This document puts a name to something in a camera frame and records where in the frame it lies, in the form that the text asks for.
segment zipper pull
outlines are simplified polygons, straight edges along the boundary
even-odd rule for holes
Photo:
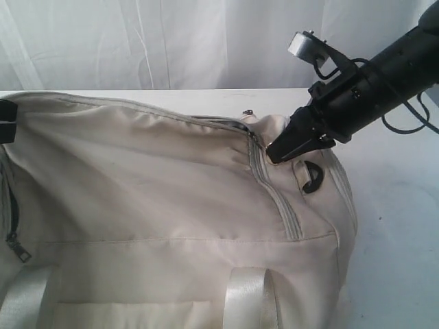
[[[17,240],[15,232],[8,235],[6,243],[22,263],[26,263],[32,257],[32,255]]]

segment bag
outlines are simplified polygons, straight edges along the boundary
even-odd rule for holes
[[[7,99],[0,328],[336,326],[352,193],[330,150],[270,163],[286,118]]]

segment white tabletop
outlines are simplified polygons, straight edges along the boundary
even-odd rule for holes
[[[0,92],[0,97],[8,93]],[[185,114],[228,117],[238,117],[247,109],[258,117],[290,115],[309,99],[306,89],[68,93],[132,99]],[[432,121],[439,125],[438,107],[424,98]],[[392,111],[389,121],[403,128],[417,125],[405,108]],[[427,129],[401,136],[377,121],[334,151],[350,178],[359,215],[348,273],[354,312],[349,328],[437,328],[439,136]]]

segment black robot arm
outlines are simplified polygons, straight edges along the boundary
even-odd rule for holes
[[[295,111],[283,133],[267,148],[273,163],[290,160],[315,149],[347,143],[352,134],[385,113],[439,82],[439,1],[420,18],[418,26],[399,38],[370,61],[350,60],[316,38],[312,32],[297,33],[290,51],[314,65],[319,72],[327,58],[340,72],[328,84],[316,82],[311,101]],[[423,126],[439,133],[412,111]]]

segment white curtain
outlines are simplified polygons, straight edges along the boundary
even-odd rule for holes
[[[370,58],[433,2],[0,0],[0,90],[305,87],[296,31]]]

